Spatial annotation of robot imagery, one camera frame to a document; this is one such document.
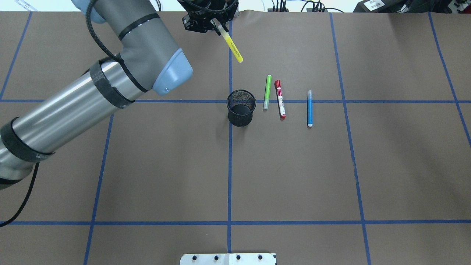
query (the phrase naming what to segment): black mesh pen holder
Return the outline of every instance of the black mesh pen holder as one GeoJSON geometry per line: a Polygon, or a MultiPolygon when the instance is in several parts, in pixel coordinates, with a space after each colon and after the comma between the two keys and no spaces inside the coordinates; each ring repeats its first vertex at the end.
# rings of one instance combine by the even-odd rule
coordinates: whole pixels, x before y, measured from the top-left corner
{"type": "Polygon", "coordinates": [[[252,121],[255,104],[255,97],[247,90],[239,89],[230,93],[227,97],[229,122],[237,127],[247,126],[252,121]]]}

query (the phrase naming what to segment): black strap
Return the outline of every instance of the black strap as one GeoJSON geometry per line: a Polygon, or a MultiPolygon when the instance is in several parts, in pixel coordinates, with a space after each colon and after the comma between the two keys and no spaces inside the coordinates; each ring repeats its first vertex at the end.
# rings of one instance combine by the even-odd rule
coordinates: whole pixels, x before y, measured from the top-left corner
{"type": "MultiPolygon", "coordinates": [[[[116,55],[119,59],[122,59],[121,58],[121,54],[118,53],[116,55]]],[[[139,82],[134,78],[134,76],[132,76],[131,72],[129,71],[128,67],[124,64],[124,63],[120,63],[119,65],[121,65],[121,68],[123,69],[123,71],[126,73],[126,75],[128,76],[129,80],[131,80],[131,82],[137,87],[139,88],[139,90],[141,90],[142,92],[146,93],[148,92],[149,90],[145,89],[141,84],[139,84],[139,82]]]]}
{"type": "Polygon", "coordinates": [[[131,32],[131,30],[139,27],[139,25],[144,24],[145,22],[147,22],[147,21],[149,21],[153,18],[158,18],[158,17],[159,17],[159,15],[157,13],[153,13],[153,14],[149,14],[147,16],[141,17],[140,19],[134,21],[133,23],[129,24],[129,26],[125,27],[121,31],[121,33],[119,33],[119,35],[118,35],[119,40],[121,41],[124,38],[124,36],[126,36],[126,34],[131,32]]]}
{"type": "Polygon", "coordinates": [[[18,119],[18,117],[11,120],[9,124],[3,125],[0,129],[0,137],[3,145],[5,145],[10,153],[23,161],[32,163],[38,163],[48,159],[54,154],[38,152],[23,142],[13,130],[13,122],[16,119],[18,119]]]}
{"type": "Polygon", "coordinates": [[[20,182],[20,180],[7,180],[0,178],[0,185],[13,185],[18,182],[20,182]]]}
{"type": "Polygon", "coordinates": [[[117,108],[126,108],[134,101],[125,98],[119,91],[112,87],[110,81],[103,73],[100,62],[96,62],[90,67],[90,77],[103,97],[117,108]]]}

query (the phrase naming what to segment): white metal plate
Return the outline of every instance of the white metal plate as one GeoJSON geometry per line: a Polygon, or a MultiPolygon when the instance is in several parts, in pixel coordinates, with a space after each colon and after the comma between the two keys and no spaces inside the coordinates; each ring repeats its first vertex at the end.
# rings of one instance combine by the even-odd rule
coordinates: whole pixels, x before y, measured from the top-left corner
{"type": "Polygon", "coordinates": [[[180,265],[276,265],[276,254],[185,254],[180,259],[180,265]]]}

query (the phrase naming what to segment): black cable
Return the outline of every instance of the black cable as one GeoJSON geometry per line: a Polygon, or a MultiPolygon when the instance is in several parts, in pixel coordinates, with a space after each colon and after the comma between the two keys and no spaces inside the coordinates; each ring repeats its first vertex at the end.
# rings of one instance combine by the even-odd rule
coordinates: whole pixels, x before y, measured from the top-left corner
{"type": "Polygon", "coordinates": [[[160,0],[155,0],[157,2],[157,6],[159,7],[159,11],[162,11],[162,4],[160,3],[160,0]]]}
{"type": "Polygon", "coordinates": [[[427,3],[428,3],[429,5],[431,5],[431,3],[430,3],[430,2],[425,2],[425,3],[423,3],[422,5],[419,5],[419,6],[417,6],[417,7],[416,7],[416,8],[414,8],[414,9],[408,10],[408,11],[407,11],[407,12],[405,12],[405,13],[410,13],[411,11],[417,10],[417,9],[419,9],[419,8],[423,7],[424,5],[426,5],[427,3]]]}
{"type": "MultiPolygon", "coordinates": [[[[304,6],[302,6],[302,8],[301,8],[301,12],[304,10],[304,8],[306,7],[306,5],[307,5],[308,3],[312,3],[312,12],[314,12],[314,6],[315,6],[315,4],[320,3],[320,1],[319,1],[319,2],[314,2],[313,0],[301,0],[301,1],[306,2],[306,3],[304,4],[304,6]]],[[[322,10],[323,8],[325,8],[325,5],[324,5],[323,3],[320,3],[320,4],[321,4],[321,6],[320,6],[321,9],[320,9],[320,10],[322,10]]]]}
{"type": "Polygon", "coordinates": [[[194,7],[194,8],[197,8],[201,11],[205,11],[205,12],[208,12],[208,13],[224,13],[226,11],[229,11],[232,7],[234,7],[236,5],[236,3],[239,2],[239,0],[234,0],[234,2],[232,2],[232,4],[230,4],[230,6],[226,7],[225,9],[209,9],[209,8],[204,8],[204,7],[200,7],[192,2],[190,2],[190,0],[183,0],[185,3],[187,3],[188,5],[194,7]]]}
{"type": "Polygon", "coordinates": [[[431,6],[431,8],[430,8],[430,12],[433,12],[433,10],[435,9],[435,6],[436,6],[437,4],[439,5],[439,8],[440,8],[440,7],[441,7],[441,2],[442,2],[442,0],[440,0],[440,1],[438,1],[438,2],[435,2],[435,3],[433,4],[433,6],[431,6]]]}
{"type": "Polygon", "coordinates": [[[404,10],[409,8],[411,4],[412,4],[412,0],[407,0],[407,2],[403,5],[403,7],[398,11],[391,11],[389,8],[387,8],[386,10],[388,10],[390,13],[402,13],[404,10]]]}
{"type": "MultiPolygon", "coordinates": [[[[110,59],[111,59],[111,57],[106,56],[105,58],[98,60],[98,63],[101,65],[101,64],[103,64],[104,62],[109,61],[110,59]]],[[[84,75],[84,74],[86,74],[86,73],[88,73],[88,72],[90,72],[90,68],[88,68],[82,75],[84,75]]]]}
{"type": "Polygon", "coordinates": [[[312,9],[312,12],[317,12],[317,11],[319,10],[320,4],[321,4],[320,1],[317,2],[316,7],[314,7],[314,8],[312,9]]]}
{"type": "Polygon", "coordinates": [[[306,7],[306,5],[307,5],[308,3],[312,3],[312,9],[314,9],[314,5],[315,5],[315,4],[314,4],[314,1],[304,1],[304,2],[306,2],[306,3],[304,3],[304,6],[302,6],[301,12],[304,10],[304,8],[306,7]]]}
{"type": "Polygon", "coordinates": [[[20,215],[20,213],[23,210],[24,206],[28,202],[29,196],[31,195],[32,187],[34,186],[34,181],[36,180],[36,175],[38,174],[38,168],[39,168],[39,162],[36,163],[36,166],[34,167],[34,172],[32,174],[31,183],[30,183],[30,186],[28,188],[28,192],[26,193],[26,197],[24,198],[23,203],[21,204],[20,208],[18,209],[18,211],[16,212],[16,214],[12,218],[10,218],[8,221],[5,221],[5,222],[1,223],[0,227],[3,227],[5,225],[10,224],[11,222],[13,222],[20,215]]]}
{"type": "Polygon", "coordinates": [[[93,26],[91,24],[91,18],[90,18],[90,15],[91,15],[91,10],[93,8],[93,6],[96,4],[98,0],[91,0],[90,1],[90,4],[88,5],[87,7],[87,12],[85,13],[85,21],[87,22],[87,28],[90,32],[90,35],[91,37],[93,38],[93,40],[98,44],[98,47],[100,47],[100,49],[106,53],[107,56],[109,56],[110,58],[112,58],[113,60],[119,62],[120,64],[123,63],[123,59],[120,59],[118,57],[116,57],[113,53],[111,53],[107,48],[106,46],[100,41],[100,39],[98,38],[98,36],[96,35],[95,31],[93,30],[93,26]]]}
{"type": "Polygon", "coordinates": [[[344,13],[342,10],[336,9],[336,8],[321,8],[321,9],[319,9],[319,12],[323,12],[326,9],[333,9],[333,10],[337,10],[337,11],[340,11],[340,12],[344,13]]]}

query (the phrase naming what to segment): white label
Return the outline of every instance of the white label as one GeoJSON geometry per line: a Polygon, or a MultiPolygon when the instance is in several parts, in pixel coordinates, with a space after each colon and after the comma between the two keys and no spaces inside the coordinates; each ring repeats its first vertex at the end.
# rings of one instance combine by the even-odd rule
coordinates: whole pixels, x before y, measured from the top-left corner
{"type": "Polygon", "coordinates": [[[280,106],[280,116],[286,115],[284,111],[283,96],[278,96],[278,105],[280,106]]]}
{"type": "Polygon", "coordinates": [[[368,2],[365,2],[364,4],[370,11],[373,11],[375,9],[385,6],[381,0],[370,0],[368,2]]]}

